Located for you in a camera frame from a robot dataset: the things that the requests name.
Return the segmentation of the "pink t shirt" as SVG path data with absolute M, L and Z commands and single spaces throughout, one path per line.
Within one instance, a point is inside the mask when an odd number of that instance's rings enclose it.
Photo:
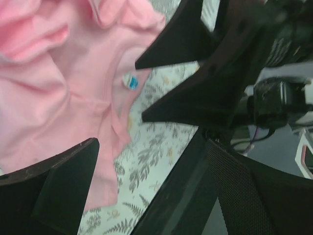
M 0 3 L 0 166 L 4 173 L 100 143 L 85 209 L 115 204 L 114 160 L 149 71 L 134 63 L 165 26 L 146 0 Z

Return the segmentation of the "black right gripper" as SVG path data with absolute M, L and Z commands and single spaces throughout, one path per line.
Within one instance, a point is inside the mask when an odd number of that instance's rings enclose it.
M 244 59 L 243 90 L 263 68 L 313 58 L 310 0 L 205 0 L 202 21 L 215 38 L 210 60 Z

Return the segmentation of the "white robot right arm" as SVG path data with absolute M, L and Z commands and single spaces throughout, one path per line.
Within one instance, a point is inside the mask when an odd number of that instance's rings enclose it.
M 207 130 L 230 145 L 233 130 L 292 124 L 313 109 L 308 77 L 258 77 L 264 68 L 313 58 L 310 0 L 223 0 L 215 28 L 201 19 L 202 0 L 183 0 L 135 68 L 198 62 L 199 69 L 142 113 L 144 122 L 176 122 Z

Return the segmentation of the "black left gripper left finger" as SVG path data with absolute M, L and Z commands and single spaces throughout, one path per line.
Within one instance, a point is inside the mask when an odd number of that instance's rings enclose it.
M 89 138 L 65 152 L 0 177 L 2 235 L 75 235 L 99 151 Z

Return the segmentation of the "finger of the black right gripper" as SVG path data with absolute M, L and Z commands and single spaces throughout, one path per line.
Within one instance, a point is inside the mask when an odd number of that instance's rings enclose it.
M 203 61 L 213 51 L 215 38 L 201 20 L 202 0 L 182 0 L 174 15 L 135 68 L 148 69 Z
M 144 122 L 175 122 L 201 127 L 245 123 L 245 61 L 199 60 L 199 69 L 142 113 Z

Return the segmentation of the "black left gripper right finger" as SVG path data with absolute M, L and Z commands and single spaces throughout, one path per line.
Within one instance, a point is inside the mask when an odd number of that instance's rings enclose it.
M 313 140 L 284 127 L 248 153 L 197 133 L 134 235 L 310 235 Z

